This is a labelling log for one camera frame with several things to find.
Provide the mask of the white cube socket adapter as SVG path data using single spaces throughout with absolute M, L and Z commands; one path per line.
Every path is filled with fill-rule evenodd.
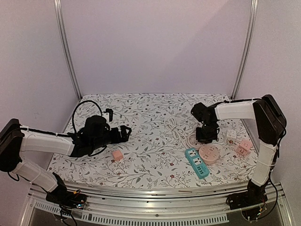
M 229 144 L 234 144 L 237 139 L 236 131 L 229 129 L 225 134 L 225 141 Z

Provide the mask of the teal power strip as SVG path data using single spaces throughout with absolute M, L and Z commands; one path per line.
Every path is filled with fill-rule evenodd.
M 209 176 L 210 171 L 195 148 L 186 149 L 184 154 L 199 179 Z

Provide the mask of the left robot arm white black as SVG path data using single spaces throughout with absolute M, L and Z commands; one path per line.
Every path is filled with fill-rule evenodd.
M 92 157 L 103 152 L 110 144 L 127 142 L 131 132 L 125 125 L 112 128 L 106 118 L 97 115 L 87 118 L 80 130 L 67 134 L 32 129 L 21 125 L 18 119 L 11 119 L 0 133 L 0 170 L 17 174 L 39 185 L 51 193 L 59 204 L 66 204 L 70 194 L 65 191 L 60 177 L 26 160 L 21 154 L 34 151 L 72 158 Z

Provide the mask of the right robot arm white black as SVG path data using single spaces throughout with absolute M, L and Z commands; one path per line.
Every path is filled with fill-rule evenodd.
M 271 94 L 261 98 L 217 102 L 210 106 L 197 103 L 191 109 L 193 117 L 202 124 L 196 130 L 200 143 L 211 143 L 217 139 L 218 121 L 232 119 L 255 120 L 260 150 L 258 160 L 243 201 L 254 205 L 264 193 L 270 173 L 279 157 L 281 140 L 286 135 L 287 120 Z

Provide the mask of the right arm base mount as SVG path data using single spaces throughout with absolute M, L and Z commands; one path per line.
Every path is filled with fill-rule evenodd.
M 230 194 L 226 199 L 226 204 L 231 210 L 243 209 L 242 216 L 248 220 L 258 220 L 266 210 L 267 196 L 265 188 L 248 187 L 247 191 Z

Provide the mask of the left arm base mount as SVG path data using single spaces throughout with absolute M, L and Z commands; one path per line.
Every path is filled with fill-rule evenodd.
M 57 187 L 52 192 L 47 192 L 46 200 L 59 204 L 69 209 L 82 209 L 87 204 L 87 196 L 81 190 L 68 191 L 63 180 L 56 173 L 52 173 L 57 180 Z

